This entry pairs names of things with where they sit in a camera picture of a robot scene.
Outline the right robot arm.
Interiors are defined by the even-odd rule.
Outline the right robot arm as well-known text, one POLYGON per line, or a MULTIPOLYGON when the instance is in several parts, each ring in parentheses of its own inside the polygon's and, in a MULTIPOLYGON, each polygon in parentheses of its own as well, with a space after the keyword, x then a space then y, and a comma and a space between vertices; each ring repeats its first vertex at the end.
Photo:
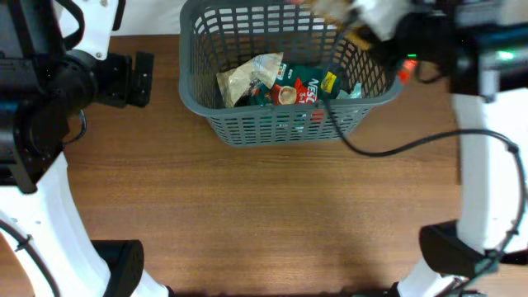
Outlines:
POLYGON ((460 217, 423 227, 422 256, 392 296, 469 296, 501 265, 527 263, 527 4, 361 1, 392 51, 439 65, 459 128, 460 217))

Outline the green Nescafe coffee bag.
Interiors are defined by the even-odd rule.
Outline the green Nescafe coffee bag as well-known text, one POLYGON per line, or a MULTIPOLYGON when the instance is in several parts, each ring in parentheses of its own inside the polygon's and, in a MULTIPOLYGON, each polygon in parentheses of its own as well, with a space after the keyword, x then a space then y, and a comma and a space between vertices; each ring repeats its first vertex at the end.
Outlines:
POLYGON ((261 83, 250 91, 250 106, 314 104, 319 99, 337 97, 342 80, 333 72, 301 64, 279 66, 271 87, 261 83))

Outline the teal tissue packet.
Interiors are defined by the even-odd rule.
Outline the teal tissue packet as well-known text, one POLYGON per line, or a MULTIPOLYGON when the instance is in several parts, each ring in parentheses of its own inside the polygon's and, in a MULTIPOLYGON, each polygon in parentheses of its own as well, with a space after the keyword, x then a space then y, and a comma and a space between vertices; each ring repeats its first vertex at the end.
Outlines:
POLYGON ((350 92, 346 92, 342 89, 337 94, 337 99, 355 100, 362 98, 362 84, 360 82, 357 82, 350 92))

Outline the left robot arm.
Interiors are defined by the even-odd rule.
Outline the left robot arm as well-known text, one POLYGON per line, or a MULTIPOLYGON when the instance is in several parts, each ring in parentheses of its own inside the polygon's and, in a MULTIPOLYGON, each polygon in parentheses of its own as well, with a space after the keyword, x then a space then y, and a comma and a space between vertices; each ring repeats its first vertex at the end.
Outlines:
POLYGON ((137 239, 92 240, 74 203, 68 121, 147 106, 153 56, 112 54, 124 0, 1 4, 1 234, 36 296, 169 296, 137 239))

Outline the orange spaghetti pack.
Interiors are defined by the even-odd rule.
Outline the orange spaghetti pack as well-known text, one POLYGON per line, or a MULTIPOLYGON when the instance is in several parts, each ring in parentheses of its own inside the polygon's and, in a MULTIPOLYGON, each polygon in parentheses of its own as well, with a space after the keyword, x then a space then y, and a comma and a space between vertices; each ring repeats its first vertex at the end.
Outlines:
POLYGON ((398 64, 395 36, 381 41, 375 33, 358 17, 358 11, 350 9, 354 0, 290 0, 291 4, 305 5, 325 23, 334 25, 343 37, 362 50, 370 52, 384 64, 398 64))

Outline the beige pouch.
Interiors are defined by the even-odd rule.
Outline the beige pouch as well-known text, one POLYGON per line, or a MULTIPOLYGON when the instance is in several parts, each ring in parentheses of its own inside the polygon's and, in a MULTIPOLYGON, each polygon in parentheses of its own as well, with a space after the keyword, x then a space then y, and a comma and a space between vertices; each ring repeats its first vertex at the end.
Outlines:
POLYGON ((277 79, 283 55, 283 52, 260 54, 237 68, 217 73, 216 79, 225 106, 235 107, 254 87, 264 85, 271 88, 277 79))

